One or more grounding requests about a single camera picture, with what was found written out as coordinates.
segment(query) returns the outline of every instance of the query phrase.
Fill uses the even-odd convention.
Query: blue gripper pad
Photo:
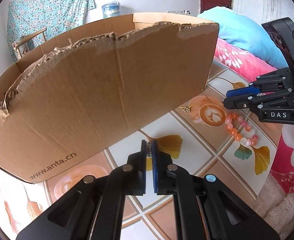
[[[245,87],[245,88],[237,88],[234,90],[229,90],[226,93],[226,97],[235,97],[235,96],[243,96],[243,95],[258,95],[260,90],[255,87]]]

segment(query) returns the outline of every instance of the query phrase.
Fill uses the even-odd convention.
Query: white bead
[[[240,140],[240,144],[243,145],[243,146],[246,146],[246,143],[247,143],[247,139],[246,138],[241,138]]]
[[[249,137],[253,137],[256,133],[255,129],[250,129],[249,133]]]

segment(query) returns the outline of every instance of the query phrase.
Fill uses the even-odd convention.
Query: wooden chair
[[[20,58],[22,58],[22,54],[21,54],[21,51],[20,51],[19,47],[22,46],[23,44],[27,43],[28,41],[30,41],[34,37],[38,36],[40,33],[42,33],[43,40],[46,41],[45,33],[44,33],[45,31],[46,31],[46,28],[28,35],[28,36],[24,37],[24,39],[22,41],[20,41],[19,43],[16,43],[15,47],[16,47],[16,49],[18,51],[18,54],[19,54]]]

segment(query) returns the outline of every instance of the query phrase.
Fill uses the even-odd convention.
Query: green ginkgo leaf
[[[235,151],[235,157],[241,160],[247,160],[252,155],[252,150],[248,149],[247,147],[239,144],[239,148]]]

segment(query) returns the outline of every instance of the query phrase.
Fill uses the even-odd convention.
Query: beaded bracelet
[[[237,133],[236,128],[233,128],[232,120],[237,120],[242,127],[248,132],[250,139],[243,137],[240,133]],[[237,113],[229,113],[225,119],[226,129],[229,130],[231,136],[234,136],[235,140],[240,142],[243,146],[255,146],[258,141],[258,135],[256,135],[255,129],[248,124],[242,116]]]

